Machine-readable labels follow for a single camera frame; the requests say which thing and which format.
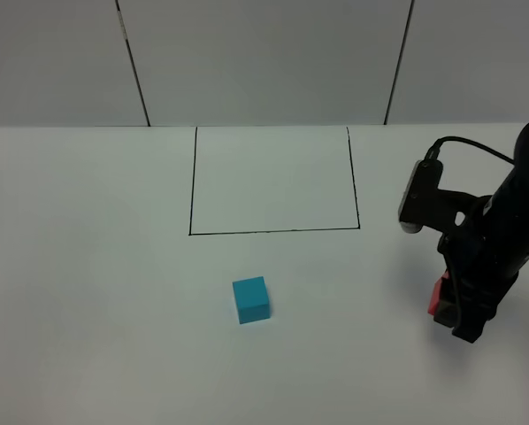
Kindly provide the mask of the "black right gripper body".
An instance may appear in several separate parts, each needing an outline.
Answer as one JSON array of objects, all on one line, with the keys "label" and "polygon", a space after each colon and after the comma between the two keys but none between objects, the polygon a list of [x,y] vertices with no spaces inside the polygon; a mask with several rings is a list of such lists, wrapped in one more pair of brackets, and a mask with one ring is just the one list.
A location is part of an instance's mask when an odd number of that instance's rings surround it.
[{"label": "black right gripper body", "polygon": [[529,259],[529,196],[480,198],[458,233],[441,238],[438,252],[462,308],[494,310]]}]

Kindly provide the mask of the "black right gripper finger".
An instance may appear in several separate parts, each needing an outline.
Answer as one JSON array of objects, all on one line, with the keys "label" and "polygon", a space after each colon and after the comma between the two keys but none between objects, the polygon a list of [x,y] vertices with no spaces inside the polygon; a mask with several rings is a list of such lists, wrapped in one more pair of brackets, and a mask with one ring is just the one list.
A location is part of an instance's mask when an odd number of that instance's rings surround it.
[{"label": "black right gripper finger", "polygon": [[475,343],[482,335],[486,323],[497,313],[496,305],[462,302],[457,324],[451,334],[468,343]]},{"label": "black right gripper finger", "polygon": [[460,309],[456,279],[450,276],[441,285],[441,299],[433,320],[442,326],[453,329],[457,324]]}]

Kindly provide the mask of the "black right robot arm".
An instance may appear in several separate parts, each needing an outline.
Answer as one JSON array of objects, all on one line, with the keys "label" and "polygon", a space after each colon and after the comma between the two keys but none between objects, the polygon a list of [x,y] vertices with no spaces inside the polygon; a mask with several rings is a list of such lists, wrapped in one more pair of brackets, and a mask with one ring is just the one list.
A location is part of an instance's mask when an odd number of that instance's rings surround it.
[{"label": "black right robot arm", "polygon": [[438,245],[449,280],[441,285],[434,319],[469,343],[482,335],[529,260],[529,123],[517,137],[513,161],[496,192]]}]

